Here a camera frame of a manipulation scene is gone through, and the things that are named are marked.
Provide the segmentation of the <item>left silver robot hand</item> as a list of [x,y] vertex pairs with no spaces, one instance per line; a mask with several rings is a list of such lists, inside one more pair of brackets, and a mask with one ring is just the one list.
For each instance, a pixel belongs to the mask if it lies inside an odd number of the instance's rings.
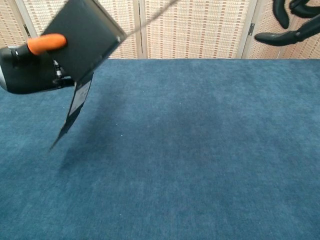
[[59,33],[30,38],[20,46],[0,49],[0,86],[17,95],[52,91],[74,85],[74,81],[48,51],[67,45]]

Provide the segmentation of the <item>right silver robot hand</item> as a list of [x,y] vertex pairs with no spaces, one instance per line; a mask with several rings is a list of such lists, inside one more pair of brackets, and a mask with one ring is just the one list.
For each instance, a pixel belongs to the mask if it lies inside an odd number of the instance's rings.
[[[289,3],[290,12],[302,19],[308,19],[297,30],[289,30],[283,33],[261,32],[254,36],[254,39],[260,43],[282,47],[294,45],[298,42],[320,33],[320,7],[309,6],[307,0],[292,0]],[[289,27],[289,16],[285,9],[284,0],[274,0],[272,3],[272,12],[278,23],[283,29]]]

